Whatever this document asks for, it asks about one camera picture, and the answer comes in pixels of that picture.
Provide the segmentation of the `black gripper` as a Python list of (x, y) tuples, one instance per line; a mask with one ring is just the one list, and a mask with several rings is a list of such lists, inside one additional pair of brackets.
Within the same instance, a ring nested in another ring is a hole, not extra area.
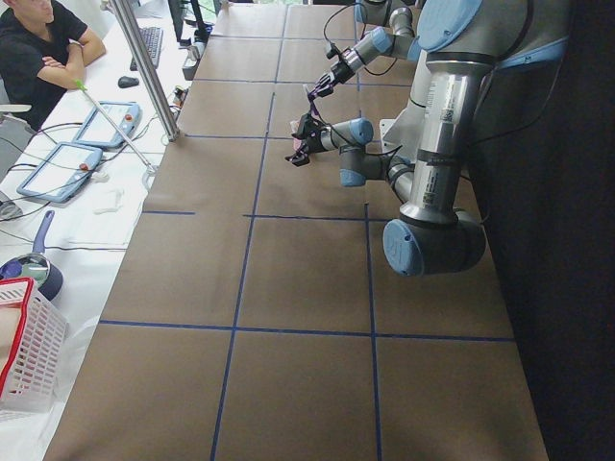
[(329, 134), (328, 126), (324, 122), (311, 117), (309, 113), (305, 113), (300, 120), (303, 122), (305, 142), (299, 150), (284, 158), (297, 167), (309, 164), (311, 154), (327, 151), (323, 145), (322, 136)]
[(353, 67), (355, 57), (356, 53), (353, 50), (346, 50), (342, 53), (331, 70), (324, 73), (314, 84), (314, 98), (326, 97), (333, 93), (333, 88), (336, 85), (344, 84), (350, 80), (357, 70)]

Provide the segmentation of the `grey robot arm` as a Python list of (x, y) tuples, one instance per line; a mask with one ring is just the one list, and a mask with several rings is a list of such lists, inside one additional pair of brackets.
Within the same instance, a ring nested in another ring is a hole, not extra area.
[(298, 122), (289, 161), (336, 151), (340, 181), (387, 182), (400, 200), (382, 242), (390, 267), (404, 276), (455, 273), (485, 251), (480, 224), (455, 207), (462, 155), (489, 78), (497, 71), (559, 61), (566, 49), (569, 1), (358, 1), (355, 18), (368, 27), (355, 45), (330, 44), (331, 69), (307, 90), (314, 102), (332, 94), (379, 57), (412, 61), (406, 107), (381, 126), (383, 152), (370, 155), (371, 123), (330, 124), (316, 108)]
[(410, 51), (416, 33), (408, 1), (355, 1), (353, 7), (356, 22), (371, 25), (373, 29), (366, 32), (355, 45), (342, 50), (327, 37), (328, 23), (325, 24), (326, 57), (328, 60), (337, 58), (337, 62), (307, 91), (310, 102), (332, 94), (336, 85), (345, 84), (380, 56), (417, 61)]

